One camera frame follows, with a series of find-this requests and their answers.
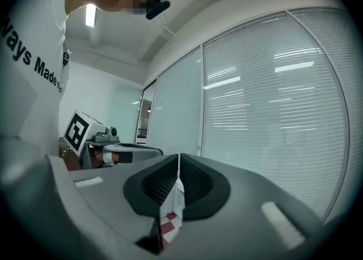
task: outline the ceiling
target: ceiling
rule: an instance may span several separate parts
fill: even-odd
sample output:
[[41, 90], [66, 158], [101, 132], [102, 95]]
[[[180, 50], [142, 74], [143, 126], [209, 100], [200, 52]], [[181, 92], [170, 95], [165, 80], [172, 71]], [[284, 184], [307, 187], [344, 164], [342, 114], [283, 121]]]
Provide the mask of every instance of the ceiling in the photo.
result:
[[104, 49], [106, 46], [120, 49], [123, 53], [134, 56], [142, 69], [187, 21], [217, 1], [170, 0], [171, 7], [153, 20], [147, 20], [144, 15], [131, 15], [127, 12], [100, 11], [94, 28], [85, 25], [84, 7], [70, 14], [66, 37], [87, 41], [95, 50], [100, 47]]

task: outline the ceiling light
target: ceiling light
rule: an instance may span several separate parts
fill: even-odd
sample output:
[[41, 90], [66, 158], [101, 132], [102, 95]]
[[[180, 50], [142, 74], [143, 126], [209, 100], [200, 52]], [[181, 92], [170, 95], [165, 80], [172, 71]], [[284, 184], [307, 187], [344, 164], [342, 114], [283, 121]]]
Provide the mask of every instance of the ceiling light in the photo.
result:
[[288, 99], [281, 99], [281, 100], [273, 100], [273, 101], [269, 101], [269, 103], [272, 103], [272, 102], [279, 102], [279, 101], [287, 101], [287, 100], [291, 100], [291, 98], [288, 98]]
[[229, 84], [229, 83], [233, 83], [233, 82], [237, 82], [237, 81], [240, 81], [239, 76], [237, 76], [235, 78], [232, 78], [232, 79], [224, 80], [224, 81], [221, 81], [221, 82], [218, 82], [218, 83], [214, 83], [214, 84], [205, 86], [204, 90], [208, 90], [208, 89], [211, 89], [211, 88], [214, 88], [214, 87], [218, 87], [218, 86], [221, 86], [221, 85], [225, 85], [225, 84]]
[[311, 49], [300, 49], [300, 50], [292, 50], [291, 52], [275, 54], [275, 55], [274, 55], [274, 57], [279, 57], [279, 56], [282, 56], [282, 55], [284, 55], [284, 54], [291, 54], [291, 53], [304, 53], [304, 52], [309, 51], [309, 50], [315, 50], [315, 48], [311, 48]]
[[222, 74], [233, 72], [233, 71], [235, 71], [235, 69], [236, 69], [235, 67], [230, 67], [226, 70], [218, 71], [218, 73], [210, 74], [210, 75], [208, 75], [208, 80], [210, 80], [211, 78], [216, 78]]
[[88, 4], [86, 8], [86, 25], [89, 27], [95, 26], [96, 6]]
[[275, 73], [288, 70], [301, 69], [302, 67], [311, 67], [313, 64], [314, 62], [307, 62], [307, 63], [296, 63], [294, 65], [289, 65], [284, 67], [277, 67], [275, 68]]

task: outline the window blind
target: window blind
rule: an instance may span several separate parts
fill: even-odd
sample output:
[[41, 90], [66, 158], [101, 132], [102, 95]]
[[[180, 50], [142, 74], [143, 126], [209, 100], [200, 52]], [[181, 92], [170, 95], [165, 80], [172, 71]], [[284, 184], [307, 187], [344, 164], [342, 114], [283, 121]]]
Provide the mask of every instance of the window blind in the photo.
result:
[[201, 101], [201, 52], [189, 54], [157, 81], [147, 143], [164, 154], [197, 154]]
[[347, 147], [341, 89], [319, 45], [286, 13], [204, 45], [202, 156], [270, 179], [321, 218]]
[[361, 185], [363, 166], [363, 55], [359, 31], [349, 15], [333, 9], [292, 11], [324, 48], [344, 92], [350, 141], [347, 170], [340, 193], [327, 220], [349, 209]]

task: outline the black rubber pad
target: black rubber pad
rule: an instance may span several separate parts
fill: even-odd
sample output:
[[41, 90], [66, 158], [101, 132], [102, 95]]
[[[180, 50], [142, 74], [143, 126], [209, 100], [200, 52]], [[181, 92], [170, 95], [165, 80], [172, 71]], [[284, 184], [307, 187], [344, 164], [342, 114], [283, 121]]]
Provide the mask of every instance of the black rubber pad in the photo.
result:
[[173, 188], [177, 176], [178, 156], [170, 155], [130, 176], [123, 188], [125, 198], [139, 215], [159, 220], [160, 206]]
[[180, 155], [180, 180], [184, 186], [183, 220], [213, 216], [227, 202], [231, 192], [230, 184], [222, 173], [187, 154]]

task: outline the white t-shirt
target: white t-shirt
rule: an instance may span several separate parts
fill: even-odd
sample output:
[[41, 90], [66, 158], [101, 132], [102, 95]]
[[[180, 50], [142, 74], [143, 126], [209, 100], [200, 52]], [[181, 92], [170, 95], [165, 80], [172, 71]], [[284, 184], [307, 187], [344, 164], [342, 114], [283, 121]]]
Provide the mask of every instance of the white t-shirt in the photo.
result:
[[17, 0], [0, 21], [0, 135], [58, 155], [58, 110], [68, 79], [65, 0]]

